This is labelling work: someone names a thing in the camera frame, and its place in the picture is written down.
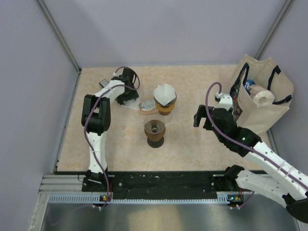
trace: wooden tabletop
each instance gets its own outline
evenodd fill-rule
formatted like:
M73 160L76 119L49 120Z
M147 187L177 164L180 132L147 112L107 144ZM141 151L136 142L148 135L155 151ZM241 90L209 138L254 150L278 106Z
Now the wooden tabletop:
M230 77L236 65L185 65L132 67L140 76L140 99L153 98L154 89L167 83L174 87L177 101L170 115L165 116L165 143L151 148L146 141L143 122L146 115L139 111L111 104L111 125L106 137L106 161L113 171L163 170L224 170L234 164L253 170L260 169L229 151L215 134L193 127L193 115L205 103L205 93L215 81L228 92ZM58 171L86 171L89 167L89 146L83 136L81 112L86 94L101 90L99 82L113 77L115 67L84 68L78 84L72 113L58 163ZM209 105L216 105L213 89ZM267 135L262 139L268 144Z

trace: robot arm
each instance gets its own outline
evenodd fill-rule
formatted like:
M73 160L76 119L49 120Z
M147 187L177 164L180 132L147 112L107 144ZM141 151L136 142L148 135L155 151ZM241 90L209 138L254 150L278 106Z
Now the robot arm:
M308 223L308 177L278 156L251 130L237 127L232 115L230 95L218 93L215 99L219 103L215 108L209 107L209 111L219 130L233 140L253 148L258 154L226 139L214 129L204 105L199 106L194 116L194 127L199 126L202 117L206 118L203 128L214 131L218 140L227 148L258 164L270 175L266 178L234 165L226 169L225 178L239 188L252 190L276 201L293 217Z
M95 102L101 95L104 94L104 97L101 98L97 106L99 112L92 114L87 126L89 142L94 148L97 159L102 165L104 171L107 169L107 162L105 158L105 141L107 130L111 124L110 103L117 100L119 104L124 104L126 101L135 100L138 98L138 93L133 85L134 75L135 72L130 68L124 68L122 75L114 76L105 88L94 95L86 95L84 99L81 118L81 124L83 126L85 126L86 120L88 119ZM102 173L102 169L97 164L91 148L89 170L94 174Z

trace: canvas bag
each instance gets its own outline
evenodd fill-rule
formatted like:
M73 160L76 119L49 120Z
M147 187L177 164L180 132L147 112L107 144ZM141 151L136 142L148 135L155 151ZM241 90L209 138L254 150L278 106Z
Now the canvas bag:
M275 96L274 103L262 106L254 103L244 88L246 80L253 80L270 90ZM270 129L289 110L294 86L271 58L258 61L245 55L232 75L229 89L237 126L259 135Z

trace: white wall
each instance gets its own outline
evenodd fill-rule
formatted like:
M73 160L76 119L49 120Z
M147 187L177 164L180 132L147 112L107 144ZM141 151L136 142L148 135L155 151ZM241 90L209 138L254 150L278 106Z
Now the white wall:
M45 0L82 67L237 64L284 0Z
M292 80L290 110L273 127L282 157L308 174L308 1L296 0L262 59L272 57Z
M77 73L34 0L0 7L0 226L24 231Z

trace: small container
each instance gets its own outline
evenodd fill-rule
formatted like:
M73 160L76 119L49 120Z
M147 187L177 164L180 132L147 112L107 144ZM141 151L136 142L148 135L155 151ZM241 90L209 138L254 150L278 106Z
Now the small container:
M147 142L152 148L159 148L164 144L166 132L165 120L160 115L150 115L143 123Z
M139 104L139 110L143 115L150 115L157 112L155 100L145 100Z
M174 88L165 83L164 85L158 85L154 90L154 100L156 102L156 108L159 114L167 116L174 108L174 103L177 100L177 94Z

